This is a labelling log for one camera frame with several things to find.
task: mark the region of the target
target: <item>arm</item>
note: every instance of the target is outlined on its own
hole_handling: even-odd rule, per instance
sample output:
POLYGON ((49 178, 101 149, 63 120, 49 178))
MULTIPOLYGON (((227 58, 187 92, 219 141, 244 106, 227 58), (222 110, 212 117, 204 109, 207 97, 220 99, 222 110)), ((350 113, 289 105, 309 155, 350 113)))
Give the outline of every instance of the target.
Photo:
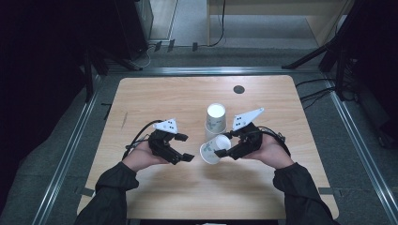
POLYGON ((307 169, 295 163, 272 137, 264 134, 260 149, 244 158, 276 169, 273 184, 284 192, 286 224, 337 224, 307 169))
POLYGON ((141 142, 121 162, 100 176, 96 196, 74 224, 126 224, 126 191, 138 187, 136 174, 151 165, 167 163, 163 158, 152 155, 147 142, 141 142))

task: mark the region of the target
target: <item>person's left hand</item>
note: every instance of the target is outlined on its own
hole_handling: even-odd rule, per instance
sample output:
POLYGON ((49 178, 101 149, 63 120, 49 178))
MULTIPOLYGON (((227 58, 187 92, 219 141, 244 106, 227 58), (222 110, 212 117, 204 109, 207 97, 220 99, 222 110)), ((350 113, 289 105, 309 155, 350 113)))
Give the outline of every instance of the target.
POLYGON ((169 163, 162 157, 154 156, 148 142, 140 142, 122 162, 135 172, 152 165, 169 163))

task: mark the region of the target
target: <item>black sleeve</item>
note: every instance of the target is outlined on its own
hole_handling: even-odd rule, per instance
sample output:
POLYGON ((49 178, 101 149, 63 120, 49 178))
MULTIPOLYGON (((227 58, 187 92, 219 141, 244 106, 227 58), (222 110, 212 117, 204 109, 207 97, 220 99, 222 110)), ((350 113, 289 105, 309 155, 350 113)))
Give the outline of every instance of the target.
POLYGON ((286 225, 338 224, 321 200, 313 178, 297 163, 275 171, 273 185, 284 192, 286 225))
POLYGON ((122 162, 104 172, 96 184, 96 195, 80 212, 74 224, 126 224, 126 191, 137 188, 136 173, 122 162))

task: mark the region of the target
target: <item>white paper cup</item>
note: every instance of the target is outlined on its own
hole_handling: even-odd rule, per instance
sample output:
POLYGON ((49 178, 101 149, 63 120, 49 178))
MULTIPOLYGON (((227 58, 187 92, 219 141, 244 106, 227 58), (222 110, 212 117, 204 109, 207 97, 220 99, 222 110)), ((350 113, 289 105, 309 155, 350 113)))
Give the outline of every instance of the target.
POLYGON ((223 131, 215 133, 215 132, 212 132, 211 130, 209 130, 207 128, 207 126, 206 126, 206 123, 205 123, 206 142, 208 142, 208 141, 212 140, 213 138, 217 137, 217 135, 223 134, 225 132, 226 132, 226 126, 225 126, 225 129, 223 131))
POLYGON ((225 107, 220 103, 213 103, 207 107, 206 128, 213 133, 221 133, 225 130, 225 107))
POLYGON ((214 151, 231 148, 231 141, 225 135, 218 135, 212 140, 202 144, 200 147, 200 155, 202 159, 208 164, 217 164, 220 158, 214 153, 214 151))

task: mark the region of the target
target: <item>hand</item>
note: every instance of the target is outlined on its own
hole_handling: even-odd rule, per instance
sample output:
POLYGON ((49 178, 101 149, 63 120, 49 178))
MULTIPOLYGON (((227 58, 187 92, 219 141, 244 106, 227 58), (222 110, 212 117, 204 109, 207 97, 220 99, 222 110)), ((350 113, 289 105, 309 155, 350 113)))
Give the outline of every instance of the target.
POLYGON ((169 163, 162 157, 154 156, 148 142, 140 142, 122 162, 136 173, 152 165, 169 163))
POLYGON ((275 169, 285 168, 294 164, 292 158, 287 155, 278 142, 267 134, 263 134, 263 143, 260 149, 243 158, 260 160, 275 169))

